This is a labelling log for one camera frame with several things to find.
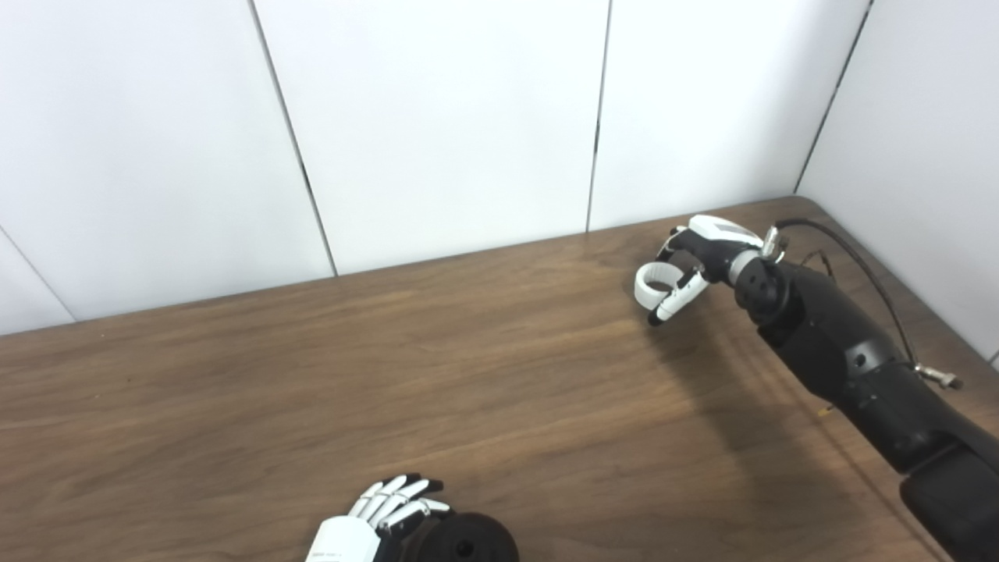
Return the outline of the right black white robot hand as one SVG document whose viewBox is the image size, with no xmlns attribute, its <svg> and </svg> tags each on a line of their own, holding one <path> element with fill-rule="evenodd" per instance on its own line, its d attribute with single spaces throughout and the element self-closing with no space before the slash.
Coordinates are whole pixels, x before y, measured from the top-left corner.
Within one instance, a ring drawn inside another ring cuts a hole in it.
<svg viewBox="0 0 999 562">
<path fill-rule="evenodd" d="M 763 247 L 763 238 L 713 215 L 673 228 L 656 258 L 635 274 L 635 301 L 647 311 L 647 324 L 667 322 L 711 284 L 734 285 L 749 261 L 763 258 Z"/>
</svg>

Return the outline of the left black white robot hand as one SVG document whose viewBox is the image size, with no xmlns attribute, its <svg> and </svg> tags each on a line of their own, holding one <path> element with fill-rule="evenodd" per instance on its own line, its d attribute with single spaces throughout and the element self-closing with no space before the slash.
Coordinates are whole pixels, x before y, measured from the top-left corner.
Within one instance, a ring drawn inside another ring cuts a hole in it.
<svg viewBox="0 0 999 562">
<path fill-rule="evenodd" d="M 345 514 L 318 526 L 307 561 L 400 561 L 407 541 L 432 519 L 453 514 L 432 498 L 443 481 L 407 473 L 378 480 Z"/>
</svg>

